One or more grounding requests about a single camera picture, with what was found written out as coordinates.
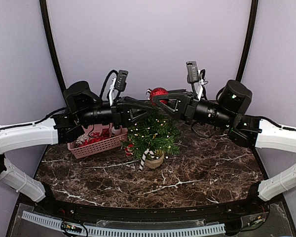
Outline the red ball ornament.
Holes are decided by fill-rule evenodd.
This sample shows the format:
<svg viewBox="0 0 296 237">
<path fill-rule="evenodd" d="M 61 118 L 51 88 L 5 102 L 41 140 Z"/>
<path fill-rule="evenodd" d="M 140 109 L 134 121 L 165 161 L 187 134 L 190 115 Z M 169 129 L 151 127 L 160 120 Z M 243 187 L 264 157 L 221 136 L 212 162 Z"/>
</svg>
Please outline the red ball ornament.
<svg viewBox="0 0 296 237">
<path fill-rule="evenodd" d="M 162 87 L 157 87 L 155 89 L 152 89 L 152 90 L 148 90 L 148 94 L 149 94 L 149 100 L 151 101 L 151 103 L 156 106 L 156 103 L 153 102 L 153 98 L 155 96 L 160 96 L 160 95 L 166 95 L 168 94 L 168 91 Z"/>
</svg>

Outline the small green christmas tree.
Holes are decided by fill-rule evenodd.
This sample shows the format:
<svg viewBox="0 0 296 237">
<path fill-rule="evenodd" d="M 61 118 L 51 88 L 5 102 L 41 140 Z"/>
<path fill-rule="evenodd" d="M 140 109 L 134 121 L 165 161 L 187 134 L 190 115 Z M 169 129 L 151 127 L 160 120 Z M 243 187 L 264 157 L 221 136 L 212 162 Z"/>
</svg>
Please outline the small green christmas tree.
<svg viewBox="0 0 296 237">
<path fill-rule="evenodd" d="M 176 143 L 180 136 L 176 121 L 160 109 L 154 109 L 151 115 L 128 128 L 122 147 L 133 144 L 133 155 L 138 159 L 142 158 L 144 151 L 150 149 L 154 152 L 154 157 L 148 155 L 147 159 L 156 159 L 160 153 L 179 154 L 180 148 Z"/>
</svg>

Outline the red santa ornament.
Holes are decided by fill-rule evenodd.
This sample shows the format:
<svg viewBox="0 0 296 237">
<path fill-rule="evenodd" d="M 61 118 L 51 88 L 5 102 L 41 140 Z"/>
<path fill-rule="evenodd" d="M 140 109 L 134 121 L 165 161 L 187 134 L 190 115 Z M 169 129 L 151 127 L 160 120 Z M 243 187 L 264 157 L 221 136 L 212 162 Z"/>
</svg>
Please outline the red santa ornament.
<svg viewBox="0 0 296 237">
<path fill-rule="evenodd" d="M 134 152 L 133 152 L 133 148 L 134 148 L 134 145 L 133 145 L 133 144 L 129 144 L 129 145 L 127 145 L 127 146 L 124 148 L 124 150 L 125 150 L 125 154 L 126 154 L 127 156 L 132 156 L 132 155 L 134 154 Z"/>
</svg>

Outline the red white candy cane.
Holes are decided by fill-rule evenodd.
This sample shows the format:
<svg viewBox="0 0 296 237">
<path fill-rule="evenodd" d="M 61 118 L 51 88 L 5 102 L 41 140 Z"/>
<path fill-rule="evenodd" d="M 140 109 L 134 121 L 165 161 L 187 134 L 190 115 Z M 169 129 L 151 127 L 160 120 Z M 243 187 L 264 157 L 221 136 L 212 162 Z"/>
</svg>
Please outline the red white candy cane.
<svg viewBox="0 0 296 237">
<path fill-rule="evenodd" d="M 154 157 L 154 152 L 151 151 L 150 149 L 147 149 L 146 151 L 144 151 L 144 153 L 142 155 L 142 158 L 141 158 L 140 165 L 139 165 L 139 170 L 140 171 L 143 170 L 143 167 L 145 165 L 145 161 L 146 161 L 147 155 L 152 155 L 152 157 Z"/>
</svg>

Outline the pink plastic basket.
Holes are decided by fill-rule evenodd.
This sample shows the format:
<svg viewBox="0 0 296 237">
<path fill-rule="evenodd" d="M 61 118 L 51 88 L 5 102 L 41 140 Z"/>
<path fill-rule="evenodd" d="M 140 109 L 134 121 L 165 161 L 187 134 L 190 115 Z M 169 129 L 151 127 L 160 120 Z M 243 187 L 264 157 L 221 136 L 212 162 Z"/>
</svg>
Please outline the pink plastic basket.
<svg viewBox="0 0 296 237">
<path fill-rule="evenodd" d="M 76 159 L 108 151 L 122 145 L 127 138 L 127 128 L 115 130 L 112 123 L 108 125 L 90 125 L 84 129 L 88 140 L 83 145 L 76 146 L 75 141 L 68 143 L 68 150 Z"/>
</svg>

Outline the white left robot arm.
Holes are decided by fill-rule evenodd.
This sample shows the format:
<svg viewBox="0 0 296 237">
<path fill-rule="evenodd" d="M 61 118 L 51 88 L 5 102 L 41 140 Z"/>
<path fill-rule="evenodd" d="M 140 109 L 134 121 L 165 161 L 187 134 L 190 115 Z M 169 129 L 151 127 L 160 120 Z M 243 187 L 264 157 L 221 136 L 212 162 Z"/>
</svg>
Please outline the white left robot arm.
<svg viewBox="0 0 296 237">
<path fill-rule="evenodd" d="M 66 106 L 41 120 L 0 125 L 0 182 L 40 204 L 49 215 L 60 211 L 51 188 L 24 172 L 19 163 L 14 164 L 12 155 L 19 158 L 24 150 L 74 142 L 90 125 L 111 123 L 115 128 L 128 128 L 152 111 L 147 102 L 128 96 L 112 103 L 103 101 L 86 81 L 72 84 L 63 96 Z"/>
</svg>

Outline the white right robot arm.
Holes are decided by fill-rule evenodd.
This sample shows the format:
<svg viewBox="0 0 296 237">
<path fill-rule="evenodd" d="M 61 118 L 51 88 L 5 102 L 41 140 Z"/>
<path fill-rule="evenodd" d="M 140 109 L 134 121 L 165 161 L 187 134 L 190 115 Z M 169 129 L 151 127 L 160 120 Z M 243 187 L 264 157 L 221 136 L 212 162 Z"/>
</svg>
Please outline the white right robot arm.
<svg viewBox="0 0 296 237">
<path fill-rule="evenodd" d="M 261 201 L 296 188 L 296 127 L 281 125 L 263 116 L 247 115 L 252 92 L 242 83 L 229 80 L 210 101 L 186 90 L 162 88 L 149 93 L 152 103 L 174 119 L 199 122 L 220 128 L 228 139 L 243 148 L 257 149 L 270 175 L 251 185 L 242 210 L 253 214 Z"/>
</svg>

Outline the beige tree pot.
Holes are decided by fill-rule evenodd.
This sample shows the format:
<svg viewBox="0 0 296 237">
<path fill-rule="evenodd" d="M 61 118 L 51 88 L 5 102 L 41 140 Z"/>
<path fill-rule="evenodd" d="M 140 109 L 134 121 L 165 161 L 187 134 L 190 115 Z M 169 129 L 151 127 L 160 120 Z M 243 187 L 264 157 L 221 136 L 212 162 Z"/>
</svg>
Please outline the beige tree pot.
<svg viewBox="0 0 296 237">
<path fill-rule="evenodd" d="M 165 154 L 162 153 L 162 155 L 158 159 L 154 159 L 154 160 L 146 159 L 145 166 L 150 169 L 156 169 L 162 165 L 164 161 L 164 157 L 165 157 Z"/>
</svg>

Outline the white snowflake ornament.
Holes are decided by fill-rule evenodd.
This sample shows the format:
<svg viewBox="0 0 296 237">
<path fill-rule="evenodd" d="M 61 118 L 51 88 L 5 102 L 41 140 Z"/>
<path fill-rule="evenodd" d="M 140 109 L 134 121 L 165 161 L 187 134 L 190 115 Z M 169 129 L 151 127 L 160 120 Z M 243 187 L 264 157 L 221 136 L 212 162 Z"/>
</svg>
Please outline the white snowflake ornament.
<svg viewBox="0 0 296 237">
<path fill-rule="evenodd" d="M 80 146 L 80 145 L 83 145 L 85 143 L 85 141 L 87 141 L 87 140 L 88 140 L 88 135 L 83 134 L 75 140 L 74 144 L 76 146 Z"/>
</svg>

